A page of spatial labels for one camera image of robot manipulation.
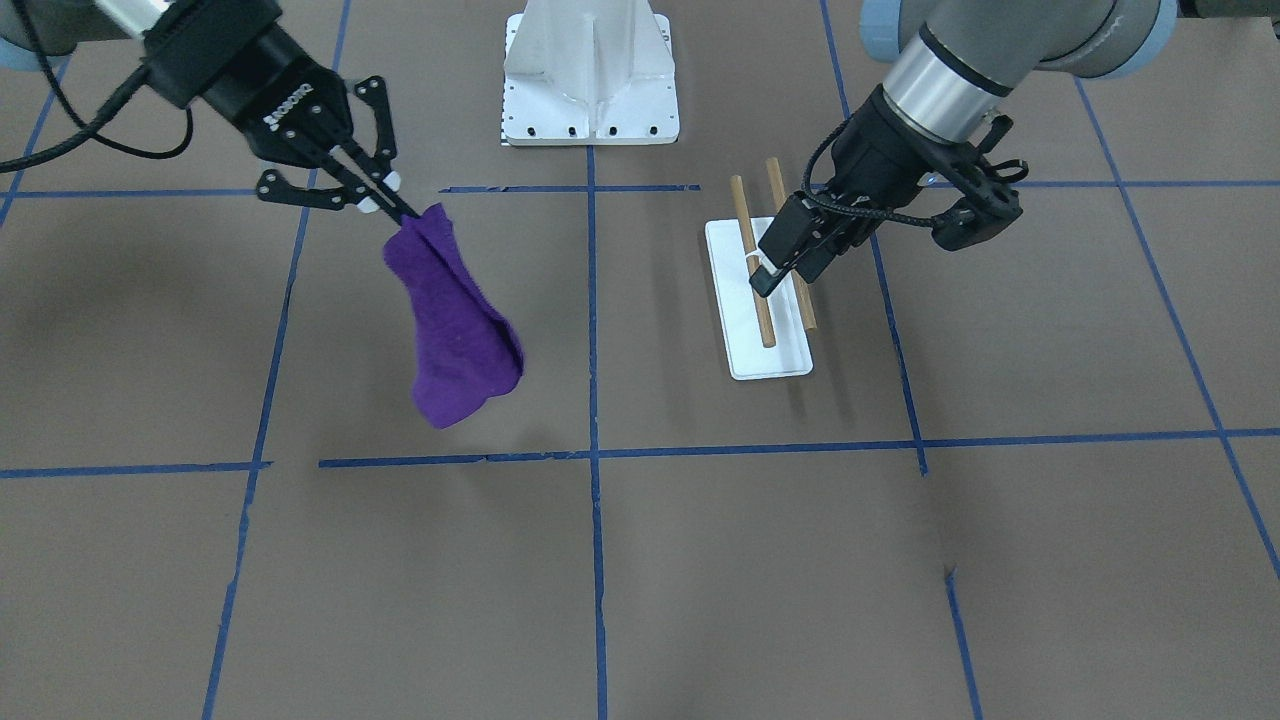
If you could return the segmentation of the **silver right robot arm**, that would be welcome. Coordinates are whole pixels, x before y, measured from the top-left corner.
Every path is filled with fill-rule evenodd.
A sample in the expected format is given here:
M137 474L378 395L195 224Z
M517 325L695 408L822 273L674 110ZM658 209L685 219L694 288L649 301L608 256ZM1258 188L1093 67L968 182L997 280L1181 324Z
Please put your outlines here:
M401 178L387 82L349 82L316 61L283 27L276 1L5 1L3 64L41 72L76 132L3 163L17 173L52 161L104 129L141 90L174 108L206 102L262 161L268 202L413 217ZM140 64L91 118L74 113L55 67L82 44L140 42Z

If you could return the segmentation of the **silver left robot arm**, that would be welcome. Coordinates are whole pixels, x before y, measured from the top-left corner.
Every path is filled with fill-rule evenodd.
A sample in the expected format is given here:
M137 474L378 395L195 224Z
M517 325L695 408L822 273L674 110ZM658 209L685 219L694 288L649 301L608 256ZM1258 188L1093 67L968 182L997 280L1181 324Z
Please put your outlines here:
M861 41L890 72L810 155L759 241L762 299L792 273L812 283L884 223L937 246L983 243L1020 215L1021 160L989 152L1012 128L998 110L1034 70L1123 77L1172 35L1175 1L868 1Z

